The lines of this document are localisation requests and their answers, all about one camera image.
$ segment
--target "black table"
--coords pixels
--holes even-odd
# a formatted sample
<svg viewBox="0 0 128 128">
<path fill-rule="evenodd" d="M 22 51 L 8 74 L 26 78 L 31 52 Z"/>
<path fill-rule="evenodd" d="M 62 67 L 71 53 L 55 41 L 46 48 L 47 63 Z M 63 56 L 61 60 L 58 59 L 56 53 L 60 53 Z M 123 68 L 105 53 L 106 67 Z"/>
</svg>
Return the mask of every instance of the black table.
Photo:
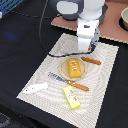
<svg viewBox="0 0 128 128">
<path fill-rule="evenodd" d="M 41 16 L 44 4 L 44 0 L 24 0 L 14 10 L 31 16 Z M 55 15 L 48 4 L 45 16 Z M 16 98 L 46 57 L 39 42 L 39 21 L 39 18 L 12 13 L 0 19 L 0 111 L 5 114 L 15 112 L 20 117 L 23 115 L 35 119 L 51 128 L 75 128 Z M 62 33 L 76 35 L 76 32 L 51 26 L 51 21 L 52 19 L 44 19 L 42 23 L 43 45 L 48 52 Z M 96 128 L 128 128 L 128 45 L 102 38 L 100 41 L 118 46 L 119 50 Z"/>
</svg>

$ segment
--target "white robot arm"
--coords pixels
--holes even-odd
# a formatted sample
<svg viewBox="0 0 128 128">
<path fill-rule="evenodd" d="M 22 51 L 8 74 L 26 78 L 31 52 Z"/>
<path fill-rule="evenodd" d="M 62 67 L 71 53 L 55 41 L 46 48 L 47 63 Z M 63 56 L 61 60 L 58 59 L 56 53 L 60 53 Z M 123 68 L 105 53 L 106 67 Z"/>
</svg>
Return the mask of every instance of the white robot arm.
<svg viewBox="0 0 128 128">
<path fill-rule="evenodd" d="M 100 31 L 99 18 L 105 0 L 51 0 L 57 13 L 66 19 L 77 19 L 78 50 L 89 52 L 90 44 L 97 45 Z"/>
</svg>

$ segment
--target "white placemat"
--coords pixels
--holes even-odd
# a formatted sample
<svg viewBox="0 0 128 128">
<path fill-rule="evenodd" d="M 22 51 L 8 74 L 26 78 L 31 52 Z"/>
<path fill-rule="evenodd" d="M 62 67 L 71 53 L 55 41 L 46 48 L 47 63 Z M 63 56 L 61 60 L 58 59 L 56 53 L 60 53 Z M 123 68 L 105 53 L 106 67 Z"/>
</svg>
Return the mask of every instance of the white placemat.
<svg viewBox="0 0 128 128">
<path fill-rule="evenodd" d="M 79 52 L 77 47 L 76 36 L 62 34 L 50 53 L 55 55 L 76 53 Z M 84 56 L 99 60 L 101 61 L 101 65 L 86 63 L 86 76 L 84 79 L 76 82 L 89 87 L 89 91 L 85 92 L 73 87 L 81 104 L 81 106 L 75 110 L 70 109 L 63 93 L 63 88 L 68 85 L 48 77 L 49 72 L 61 76 L 59 73 L 59 64 L 65 58 L 52 58 L 47 56 L 23 90 L 29 85 L 44 82 L 48 83 L 49 88 L 30 95 L 25 95 L 22 93 L 22 90 L 17 98 L 55 115 L 76 127 L 94 128 L 96 126 L 117 51 L 118 47 L 99 42 L 93 53 L 77 55 L 77 57 Z"/>
</svg>

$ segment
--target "knife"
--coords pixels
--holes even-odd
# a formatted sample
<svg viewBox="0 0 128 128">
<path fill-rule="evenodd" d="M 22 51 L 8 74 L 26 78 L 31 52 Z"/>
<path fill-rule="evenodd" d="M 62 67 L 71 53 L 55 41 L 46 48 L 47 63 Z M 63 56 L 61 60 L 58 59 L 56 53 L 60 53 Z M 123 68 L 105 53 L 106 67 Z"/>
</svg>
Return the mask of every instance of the knife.
<svg viewBox="0 0 128 128">
<path fill-rule="evenodd" d="M 73 82 L 73 81 L 71 81 L 71 80 L 65 80 L 65 79 L 61 78 L 60 76 L 58 76 L 58 75 L 56 75 L 56 74 L 54 74 L 54 73 L 49 72 L 49 75 L 48 75 L 48 76 L 49 76 L 50 78 L 52 78 L 52 79 L 55 79 L 55 80 L 57 80 L 57 81 L 65 82 L 65 83 L 67 83 L 67 84 L 69 84 L 69 85 L 72 85 L 72 86 L 74 86 L 74 87 L 76 87 L 76 88 L 79 88 L 79 89 L 81 89 L 81 90 L 89 91 L 89 88 L 88 88 L 88 87 L 83 86 L 83 85 L 81 85 L 81 84 L 77 84 L 77 83 L 75 83 L 75 82 Z"/>
</svg>

